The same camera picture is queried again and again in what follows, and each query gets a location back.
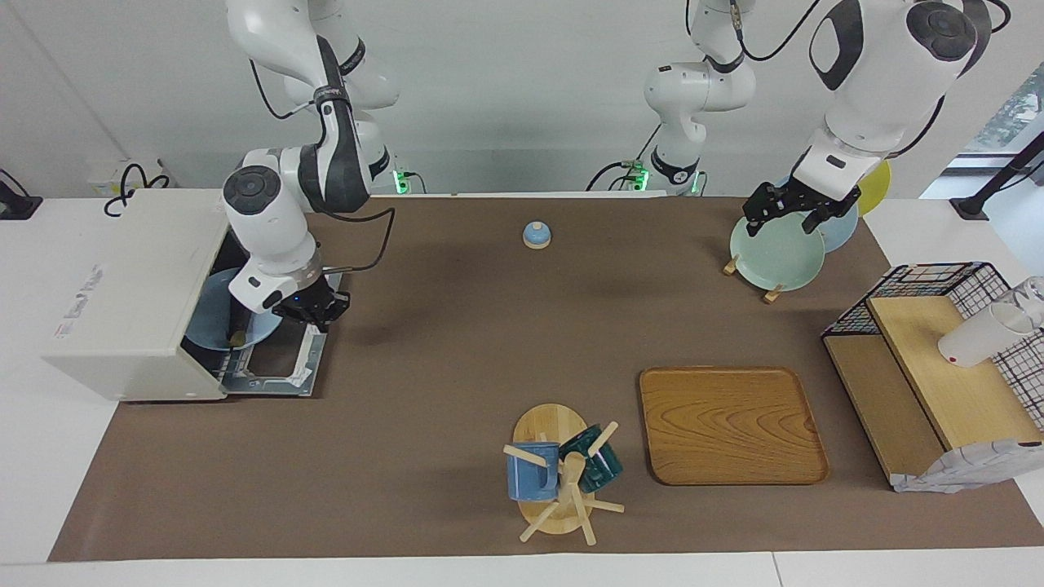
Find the green light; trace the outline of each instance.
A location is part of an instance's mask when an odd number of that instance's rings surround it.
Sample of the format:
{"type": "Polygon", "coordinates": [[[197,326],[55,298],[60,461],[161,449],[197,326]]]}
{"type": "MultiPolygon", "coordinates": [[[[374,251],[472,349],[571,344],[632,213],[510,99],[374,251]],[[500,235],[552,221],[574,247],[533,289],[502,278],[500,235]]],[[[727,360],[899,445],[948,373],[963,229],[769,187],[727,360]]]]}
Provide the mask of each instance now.
{"type": "Polygon", "coordinates": [[[635,180],[635,191],[645,191],[645,186],[649,183],[649,172],[646,169],[641,170],[641,174],[635,180]]]}
{"type": "Polygon", "coordinates": [[[400,194],[409,192],[409,181],[402,173],[402,171],[395,169],[392,171],[395,174],[395,189],[400,194]]]}

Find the black stand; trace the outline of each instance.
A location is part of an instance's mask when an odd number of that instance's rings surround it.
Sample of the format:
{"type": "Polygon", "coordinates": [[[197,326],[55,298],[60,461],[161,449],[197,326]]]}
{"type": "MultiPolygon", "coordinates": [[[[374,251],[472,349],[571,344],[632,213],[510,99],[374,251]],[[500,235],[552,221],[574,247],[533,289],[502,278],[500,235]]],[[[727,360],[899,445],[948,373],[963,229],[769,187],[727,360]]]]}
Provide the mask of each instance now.
{"type": "Polygon", "coordinates": [[[0,212],[0,220],[27,220],[43,201],[37,195],[19,195],[7,184],[0,182],[0,204],[6,208],[0,212]]]}
{"type": "Polygon", "coordinates": [[[1037,138],[1030,141],[1026,145],[1026,148],[1022,149],[1019,155],[1016,155],[1006,167],[998,171],[992,180],[987,182],[982,186],[982,189],[978,190],[978,193],[971,197],[952,198],[950,199],[950,205],[957,211],[957,215],[966,220],[989,220],[990,217],[982,212],[982,207],[986,206],[986,203],[1000,188],[1004,187],[1012,178],[1017,175],[1023,167],[1036,159],[1041,151],[1044,151],[1044,133],[1037,135],[1037,138]]]}

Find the wooden plate stand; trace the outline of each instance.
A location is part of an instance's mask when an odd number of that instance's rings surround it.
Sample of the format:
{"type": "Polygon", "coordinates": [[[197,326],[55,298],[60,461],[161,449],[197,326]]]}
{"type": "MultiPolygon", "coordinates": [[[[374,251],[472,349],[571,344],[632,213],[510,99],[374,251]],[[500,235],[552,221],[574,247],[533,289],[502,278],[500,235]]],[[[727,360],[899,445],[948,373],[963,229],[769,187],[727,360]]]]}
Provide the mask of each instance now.
{"type": "MultiPolygon", "coordinates": [[[[726,265],[723,269],[721,269],[721,273],[723,273],[729,277],[736,275],[736,263],[738,262],[739,262],[739,255],[733,256],[732,260],[729,261],[729,264],[726,265]]],[[[775,289],[766,292],[764,297],[761,298],[761,301],[766,304],[774,304],[776,303],[776,300],[779,299],[780,294],[782,292],[783,292],[783,284],[780,283],[779,285],[776,286],[775,289]]]]}

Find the mug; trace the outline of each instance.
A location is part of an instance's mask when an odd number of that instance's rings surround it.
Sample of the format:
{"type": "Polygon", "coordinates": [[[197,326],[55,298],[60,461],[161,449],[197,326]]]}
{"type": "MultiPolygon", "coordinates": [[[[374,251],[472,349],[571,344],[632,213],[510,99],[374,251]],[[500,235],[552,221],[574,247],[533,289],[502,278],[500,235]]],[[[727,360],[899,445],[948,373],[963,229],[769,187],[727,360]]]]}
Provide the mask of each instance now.
{"type": "Polygon", "coordinates": [[[559,496],[559,443],[517,442],[512,446],[547,461],[548,468],[507,456],[507,495],[516,501],[550,501],[559,496]]]}
{"type": "Polygon", "coordinates": [[[594,424],[583,432],[569,439],[562,448],[559,449],[559,457],[565,460],[570,452],[579,452],[586,461],[584,474],[580,476],[580,491],[584,493],[594,493],[600,490],[623,472],[623,465],[616,457],[613,447],[607,442],[601,446],[601,450],[594,456],[588,456],[588,449],[601,436],[601,426],[594,424]]]}

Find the brown table mat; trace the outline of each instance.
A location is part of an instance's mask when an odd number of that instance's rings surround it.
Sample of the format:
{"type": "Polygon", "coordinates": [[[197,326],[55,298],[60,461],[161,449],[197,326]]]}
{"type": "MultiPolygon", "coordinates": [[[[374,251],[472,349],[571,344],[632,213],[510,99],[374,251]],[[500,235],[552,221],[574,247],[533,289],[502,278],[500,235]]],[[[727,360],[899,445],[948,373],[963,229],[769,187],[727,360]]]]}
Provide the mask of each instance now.
{"type": "MultiPolygon", "coordinates": [[[[372,202],[374,212],[387,201],[372,202]]],[[[396,201],[381,265],[353,278],[317,397],[117,409],[52,561],[1044,544],[1014,483],[891,491],[820,342],[887,268],[865,226],[775,306],[720,274],[739,199],[396,201]],[[522,244],[540,218],[551,246],[522,244]],[[648,472],[638,376],[778,365],[802,380],[831,463],[808,487],[667,487],[648,472]],[[518,541],[504,456],[516,420],[561,402],[617,420],[626,468],[578,533],[518,541]]],[[[383,227],[312,218],[330,263],[383,227]]]]}

